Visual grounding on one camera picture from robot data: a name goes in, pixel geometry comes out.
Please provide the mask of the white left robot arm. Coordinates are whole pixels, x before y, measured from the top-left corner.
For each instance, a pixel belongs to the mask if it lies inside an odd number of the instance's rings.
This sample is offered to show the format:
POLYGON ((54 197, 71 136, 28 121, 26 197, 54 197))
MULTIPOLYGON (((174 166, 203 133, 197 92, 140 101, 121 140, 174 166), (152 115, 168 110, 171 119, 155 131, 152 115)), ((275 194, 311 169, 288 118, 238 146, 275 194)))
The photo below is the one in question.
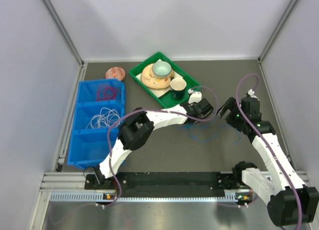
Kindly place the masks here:
POLYGON ((115 142, 110 144, 105 160, 94 168, 96 183, 101 188, 112 185, 113 176, 126 157, 141 148, 154 130, 171 126, 184 125, 204 120, 213 112, 213 106, 206 98, 198 98, 194 92, 193 102, 183 102, 163 110, 137 108, 120 119, 115 142))

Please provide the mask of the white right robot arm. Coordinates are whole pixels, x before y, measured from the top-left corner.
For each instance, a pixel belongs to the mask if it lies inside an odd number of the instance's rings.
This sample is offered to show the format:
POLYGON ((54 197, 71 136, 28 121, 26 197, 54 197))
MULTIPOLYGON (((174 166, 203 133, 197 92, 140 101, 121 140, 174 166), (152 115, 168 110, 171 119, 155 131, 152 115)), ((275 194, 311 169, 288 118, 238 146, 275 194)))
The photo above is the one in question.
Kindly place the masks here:
POLYGON ((217 115, 247 136, 270 175, 267 178, 255 164, 242 161, 233 168, 234 185, 249 186, 265 203, 271 221, 278 227, 313 222, 319 192, 308 187, 292 167, 272 124, 262 120, 260 101, 254 91, 249 90, 240 101, 228 98, 217 115))

